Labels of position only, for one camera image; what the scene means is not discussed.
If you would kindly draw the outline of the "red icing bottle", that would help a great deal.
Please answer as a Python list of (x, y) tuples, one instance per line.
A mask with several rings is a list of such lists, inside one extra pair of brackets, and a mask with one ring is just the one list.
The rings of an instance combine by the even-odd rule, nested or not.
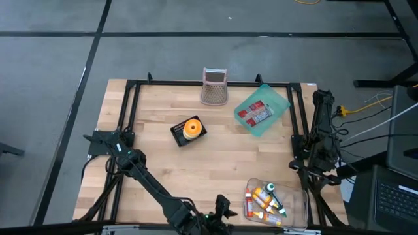
[(253, 198), (249, 188), (246, 189), (246, 217), (253, 217)]

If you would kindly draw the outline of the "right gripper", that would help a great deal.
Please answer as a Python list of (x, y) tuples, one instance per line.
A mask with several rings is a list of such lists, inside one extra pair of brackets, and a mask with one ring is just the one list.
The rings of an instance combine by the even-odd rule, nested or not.
[[(303, 160), (294, 159), (289, 163), (289, 168), (293, 170), (309, 170), (315, 174), (322, 174), (334, 170), (336, 164), (336, 150), (317, 151), (309, 149), (308, 152), (308, 166)], [(341, 179), (335, 175), (326, 176), (327, 184), (336, 186), (341, 184)]]

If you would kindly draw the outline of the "teal plastic bin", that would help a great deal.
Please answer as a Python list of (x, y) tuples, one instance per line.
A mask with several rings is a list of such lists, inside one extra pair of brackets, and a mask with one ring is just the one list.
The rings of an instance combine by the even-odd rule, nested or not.
[[(265, 104), (268, 104), (269, 107), (273, 110), (273, 115), (270, 116), (267, 120), (262, 121), (254, 127), (250, 127), (248, 124), (243, 121), (238, 120), (238, 112), (246, 109), (249, 105), (255, 103), (256, 101), (262, 100)], [(282, 97), (269, 85), (263, 84), (261, 87), (257, 88), (246, 100), (239, 104), (234, 109), (234, 118), (245, 127), (253, 136), (262, 136), (265, 131), (267, 131), (271, 126), (277, 122), (285, 113), (285, 111), (290, 107), (290, 103), (287, 99)]]

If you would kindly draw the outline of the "black laptop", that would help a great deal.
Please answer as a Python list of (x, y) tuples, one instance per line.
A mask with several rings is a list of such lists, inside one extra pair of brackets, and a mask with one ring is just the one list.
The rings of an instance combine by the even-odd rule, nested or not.
[(418, 181), (381, 166), (357, 175), (349, 201), (361, 228), (418, 235)]

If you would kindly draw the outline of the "yellow icing bottle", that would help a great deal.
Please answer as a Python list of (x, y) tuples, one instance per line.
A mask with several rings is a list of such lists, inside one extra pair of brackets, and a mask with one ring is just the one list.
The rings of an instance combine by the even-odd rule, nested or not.
[(264, 189), (260, 187), (254, 188), (253, 192), (266, 204), (273, 205), (273, 198)]
[(274, 214), (274, 211), (272, 209), (272, 206), (270, 206), (269, 204), (266, 204), (263, 200), (261, 200), (257, 195), (252, 195), (252, 198), (254, 199), (254, 201), (262, 208), (264, 209), (266, 212), (269, 212), (271, 214)]

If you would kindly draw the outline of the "black aluminium table frame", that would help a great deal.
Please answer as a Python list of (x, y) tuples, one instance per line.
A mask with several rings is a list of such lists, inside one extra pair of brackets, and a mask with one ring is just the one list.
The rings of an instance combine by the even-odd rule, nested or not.
[[(147, 158), (146, 166), (173, 196), (192, 199), (200, 212), (215, 209), (224, 195), (238, 215), (235, 228), (248, 228), (244, 217), (244, 188), (258, 178), (298, 189), (300, 179), (289, 168), (293, 159), (291, 137), (305, 133), (312, 124), (315, 84), (278, 82), (272, 89), (291, 106), (260, 137), (253, 136), (234, 118), (234, 109), (257, 88), (257, 82), (232, 82), (223, 106), (201, 103), (199, 81), (152, 80), (140, 85), (133, 122), (134, 146)], [(179, 147), (170, 128), (198, 116), (207, 133)]]

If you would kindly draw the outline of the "orange toy donut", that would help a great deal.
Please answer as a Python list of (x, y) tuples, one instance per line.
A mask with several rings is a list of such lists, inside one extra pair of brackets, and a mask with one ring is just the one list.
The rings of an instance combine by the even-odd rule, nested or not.
[(202, 132), (202, 124), (197, 119), (190, 119), (190, 120), (186, 121), (186, 123), (184, 125), (184, 129), (189, 134), (201, 133)]

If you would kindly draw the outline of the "black plastic basket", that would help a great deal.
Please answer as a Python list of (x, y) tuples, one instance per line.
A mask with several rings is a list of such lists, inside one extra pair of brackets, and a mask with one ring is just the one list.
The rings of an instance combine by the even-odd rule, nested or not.
[[(187, 139), (184, 136), (185, 125), (188, 121), (190, 121), (192, 119), (198, 121), (201, 124), (202, 128), (201, 128), (201, 132), (199, 133), (199, 135), (197, 135), (195, 138)], [(174, 137), (174, 139), (175, 139), (175, 141), (176, 141), (176, 143), (179, 147), (186, 146), (186, 145), (188, 145), (188, 143), (204, 136), (207, 133), (205, 126), (202, 124), (202, 122), (201, 122), (201, 120), (198, 116), (193, 116), (193, 117), (191, 117), (191, 118), (189, 118), (189, 119), (171, 127), (170, 131), (171, 131), (171, 133), (172, 133), (172, 135), (173, 135), (173, 137)]]

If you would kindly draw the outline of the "clear plastic bin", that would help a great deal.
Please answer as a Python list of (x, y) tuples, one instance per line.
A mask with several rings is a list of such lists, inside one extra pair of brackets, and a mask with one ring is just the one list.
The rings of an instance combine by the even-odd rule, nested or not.
[[(254, 188), (260, 187), (265, 190), (265, 185), (267, 183), (273, 183), (275, 185), (275, 193), (277, 197), (281, 200), (286, 210), (287, 217), (282, 216), (278, 211), (278, 205), (273, 198), (272, 209), (274, 215), (280, 216), (282, 219), (282, 224), (279, 226), (269, 225), (261, 223), (257, 218), (246, 217), (246, 189), (249, 188), (252, 195), (255, 195), (253, 192)], [(267, 212), (262, 209), (253, 199), (253, 212)], [(305, 230), (308, 226), (308, 195), (302, 189), (295, 189), (292, 187), (280, 185), (272, 181), (263, 181), (257, 178), (252, 178), (248, 180), (246, 187), (244, 188), (244, 217), (255, 223), (264, 224), (273, 227), (289, 228), (293, 230)]]

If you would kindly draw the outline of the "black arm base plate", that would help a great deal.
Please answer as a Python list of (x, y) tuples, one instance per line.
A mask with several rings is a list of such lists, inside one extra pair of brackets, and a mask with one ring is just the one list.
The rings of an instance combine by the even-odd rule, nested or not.
[(309, 137), (293, 135), (291, 137), (293, 155), (296, 159), (322, 159), (333, 161), (337, 158), (340, 141), (333, 135)]
[[(113, 134), (118, 134), (118, 131), (94, 131), (92, 136), (84, 135), (84, 138), (90, 141), (88, 154), (92, 156), (109, 155), (110, 152), (104, 141), (110, 140)], [(132, 147), (135, 134), (134, 132), (122, 132), (121, 139), (125, 141), (127, 146)]]

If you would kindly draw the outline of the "red cracker package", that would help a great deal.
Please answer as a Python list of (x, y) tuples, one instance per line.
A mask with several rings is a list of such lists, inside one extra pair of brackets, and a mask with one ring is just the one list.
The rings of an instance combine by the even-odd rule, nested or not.
[(250, 127), (254, 127), (267, 120), (273, 115), (273, 110), (268, 104), (265, 104), (262, 100), (256, 101), (249, 105), (246, 109), (238, 112), (238, 120), (243, 121)]

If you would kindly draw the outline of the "metal box grater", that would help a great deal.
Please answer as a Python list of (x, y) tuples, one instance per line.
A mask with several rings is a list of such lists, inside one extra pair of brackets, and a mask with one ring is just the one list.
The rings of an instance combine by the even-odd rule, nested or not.
[(228, 98), (227, 69), (203, 68), (201, 103), (222, 106), (227, 103)]

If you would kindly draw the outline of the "dark furniture foot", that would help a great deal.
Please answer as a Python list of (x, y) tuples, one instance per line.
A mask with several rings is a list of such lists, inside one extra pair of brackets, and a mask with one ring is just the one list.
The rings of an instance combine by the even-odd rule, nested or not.
[(7, 153), (21, 156), (25, 153), (25, 151), (0, 142), (0, 156)]

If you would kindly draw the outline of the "silver aluminium rail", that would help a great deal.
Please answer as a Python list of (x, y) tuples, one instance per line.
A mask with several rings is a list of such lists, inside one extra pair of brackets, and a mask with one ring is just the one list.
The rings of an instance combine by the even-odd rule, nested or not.
[[(179, 235), (173, 230), (146, 230), (131, 225), (117, 225), (104, 227), (99, 235)], [(232, 235), (322, 235), (318, 231), (305, 230), (304, 232), (232, 232)]]

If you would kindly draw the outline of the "black desk frame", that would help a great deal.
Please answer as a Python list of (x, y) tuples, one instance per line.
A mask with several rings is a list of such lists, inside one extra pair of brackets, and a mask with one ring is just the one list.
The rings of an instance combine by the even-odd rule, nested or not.
[(392, 88), (394, 86), (414, 86), (418, 81), (411, 81), (410, 78), (418, 74), (418, 53), (411, 43), (409, 35), (406, 33), (400, 18), (397, 16), (389, 0), (383, 0), (385, 6), (393, 19), (393, 22), (400, 33), (401, 39), (406, 43), (414, 63), (408, 68), (389, 80), (354, 80), (353, 85), (357, 88)]

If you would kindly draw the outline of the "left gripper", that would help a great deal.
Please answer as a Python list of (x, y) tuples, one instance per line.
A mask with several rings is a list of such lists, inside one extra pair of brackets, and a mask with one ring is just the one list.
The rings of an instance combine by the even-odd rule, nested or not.
[(197, 229), (192, 235), (229, 235), (229, 225), (222, 221), (222, 217), (234, 217), (238, 214), (229, 209), (231, 202), (223, 195), (216, 198), (216, 212), (207, 215), (195, 210)]

